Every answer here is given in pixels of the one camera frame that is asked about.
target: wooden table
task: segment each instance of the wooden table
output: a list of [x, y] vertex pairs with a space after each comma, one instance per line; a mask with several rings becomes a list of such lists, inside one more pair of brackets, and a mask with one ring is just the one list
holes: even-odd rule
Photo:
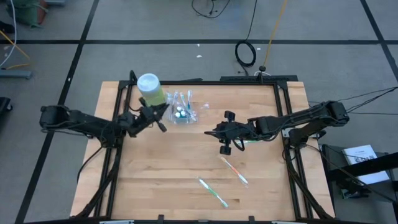
[[[308, 108], [303, 83], [288, 82], [288, 86], [293, 112]], [[103, 82], [95, 116], [112, 118], [117, 87], [118, 82]], [[155, 220], [164, 214], [166, 220], [248, 220], [250, 215], [256, 220], [295, 220], [280, 135], [271, 142], [248, 144], [244, 152], [233, 146], [227, 160], [247, 178], [249, 188], [246, 189], [218, 158], [221, 146], [218, 140], [203, 134], [224, 121], [225, 110], [235, 112], [236, 121], [242, 123], [256, 116], [276, 116], [273, 87], [179, 85], [163, 86], [163, 89], [171, 93], [176, 89], [193, 90], [198, 122], [175, 125], [163, 121], [166, 133], [155, 125], [137, 138], [125, 137], [113, 219]], [[139, 107], [140, 95], [134, 87], [133, 108]], [[210, 109], [199, 109], [206, 102]], [[316, 140], [308, 143], [317, 147]], [[99, 146], [98, 140], [89, 140], [85, 159]], [[96, 192], [104, 154], [105, 150], [81, 173], [71, 215], [80, 212]], [[302, 149], [302, 160], [309, 190], [325, 211], [334, 216], [319, 152], [309, 147]], [[220, 201], [199, 184], [197, 176], [217, 191], [229, 207], [223, 208]], [[298, 196], [304, 217], [299, 190]], [[105, 214], [107, 201], [108, 193], [105, 193], [101, 214]]]

